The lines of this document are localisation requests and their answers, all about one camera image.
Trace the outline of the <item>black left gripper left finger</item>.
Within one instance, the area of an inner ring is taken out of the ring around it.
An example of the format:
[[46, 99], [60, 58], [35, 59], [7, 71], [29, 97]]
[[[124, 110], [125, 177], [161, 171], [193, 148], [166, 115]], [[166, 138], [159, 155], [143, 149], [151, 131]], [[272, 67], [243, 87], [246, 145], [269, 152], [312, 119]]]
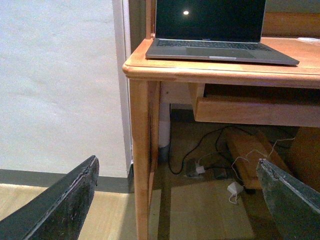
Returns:
[[99, 160], [92, 155], [0, 222], [2, 240], [77, 240], [94, 198]]

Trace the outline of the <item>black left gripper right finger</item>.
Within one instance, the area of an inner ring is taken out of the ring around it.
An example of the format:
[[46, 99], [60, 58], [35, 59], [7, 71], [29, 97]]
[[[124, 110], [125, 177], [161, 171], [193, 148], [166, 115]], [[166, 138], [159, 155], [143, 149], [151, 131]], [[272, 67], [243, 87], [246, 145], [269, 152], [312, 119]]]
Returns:
[[320, 193], [268, 160], [256, 173], [272, 218], [285, 240], [320, 238]]

